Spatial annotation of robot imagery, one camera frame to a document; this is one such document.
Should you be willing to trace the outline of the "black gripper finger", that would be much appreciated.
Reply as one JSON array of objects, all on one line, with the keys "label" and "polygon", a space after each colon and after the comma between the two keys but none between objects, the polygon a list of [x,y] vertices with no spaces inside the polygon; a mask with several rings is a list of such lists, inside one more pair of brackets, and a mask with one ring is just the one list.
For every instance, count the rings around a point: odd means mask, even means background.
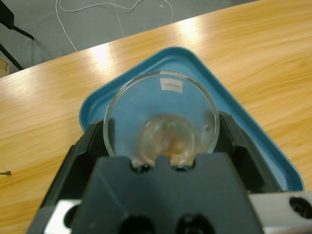
[{"label": "black gripper finger", "polygon": [[252,138],[235,119],[219,112],[219,137],[215,152],[227,153],[249,193],[278,193],[282,188]]},{"label": "black gripper finger", "polygon": [[70,147],[27,233],[43,233],[59,200],[81,199],[96,160],[108,155],[103,140],[103,121],[89,124],[81,138]]}]

